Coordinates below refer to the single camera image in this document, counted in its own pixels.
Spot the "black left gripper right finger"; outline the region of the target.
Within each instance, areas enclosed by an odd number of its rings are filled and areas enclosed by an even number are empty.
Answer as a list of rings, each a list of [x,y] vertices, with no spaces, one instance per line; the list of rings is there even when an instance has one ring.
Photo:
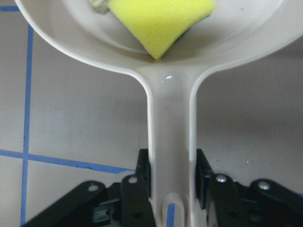
[[[215,173],[201,149],[196,151],[196,197],[208,227],[301,227],[303,198],[269,179],[244,186]]]

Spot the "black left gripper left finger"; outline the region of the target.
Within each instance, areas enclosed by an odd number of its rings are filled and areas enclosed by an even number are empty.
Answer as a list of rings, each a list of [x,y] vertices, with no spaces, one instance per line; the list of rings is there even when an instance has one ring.
[[[148,150],[139,150],[135,172],[106,187],[86,181],[59,198],[26,227],[154,227]]]

